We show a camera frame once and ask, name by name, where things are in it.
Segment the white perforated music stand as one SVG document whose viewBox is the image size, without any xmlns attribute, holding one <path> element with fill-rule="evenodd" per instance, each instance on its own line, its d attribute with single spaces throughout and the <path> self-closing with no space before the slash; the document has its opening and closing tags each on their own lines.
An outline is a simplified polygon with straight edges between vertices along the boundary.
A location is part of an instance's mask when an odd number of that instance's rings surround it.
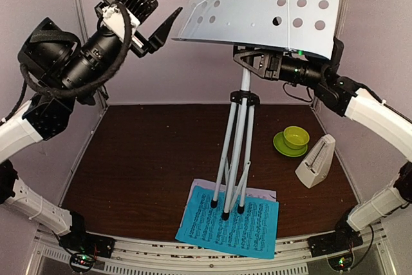
<svg viewBox="0 0 412 275">
<path fill-rule="evenodd" d="M 189 0 L 179 41 L 230 44 L 290 53 L 301 60 L 321 57 L 312 22 L 313 0 Z M 259 97 L 251 92 L 254 74 L 243 68 L 241 86 L 230 96 L 230 112 L 211 207 L 224 194 L 222 218 L 245 210 L 245 194 Z"/>
</svg>

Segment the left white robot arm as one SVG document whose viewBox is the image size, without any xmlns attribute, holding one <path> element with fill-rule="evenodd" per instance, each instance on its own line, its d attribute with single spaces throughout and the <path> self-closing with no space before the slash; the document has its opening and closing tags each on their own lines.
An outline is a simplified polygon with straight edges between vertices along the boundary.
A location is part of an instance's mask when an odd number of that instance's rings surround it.
<svg viewBox="0 0 412 275">
<path fill-rule="evenodd" d="M 65 249 L 107 256 L 115 241 L 89 233 L 82 215 L 33 192 L 10 158 L 62 133 L 74 105 L 93 105 L 94 94 L 119 71 L 128 52 L 144 57 L 165 44 L 178 12 L 150 37 L 138 31 L 157 7 L 157 0 L 101 0 L 95 7 L 97 31 L 85 43 L 45 18 L 18 53 L 23 87 L 34 95 L 29 100 L 20 97 L 1 121 L 1 202 L 49 228 Z"/>
</svg>

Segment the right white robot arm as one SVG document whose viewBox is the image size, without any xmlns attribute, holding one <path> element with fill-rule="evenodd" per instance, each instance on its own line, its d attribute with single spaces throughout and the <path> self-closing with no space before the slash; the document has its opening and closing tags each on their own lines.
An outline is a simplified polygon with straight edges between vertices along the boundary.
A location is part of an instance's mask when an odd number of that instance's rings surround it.
<svg viewBox="0 0 412 275">
<path fill-rule="evenodd" d="M 313 257 L 350 251 L 362 245 L 360 232 L 364 228 L 411 203 L 411 120 L 387 105 L 367 85 L 337 73 L 343 51 L 344 43 L 338 38 L 333 38 L 330 59 L 307 56 L 301 60 L 286 52 L 233 47 L 234 60 L 242 67 L 262 79 L 312 89 L 331 111 L 376 133 L 407 160 L 389 185 L 348 209 L 334 232 L 308 239 Z"/>
</svg>

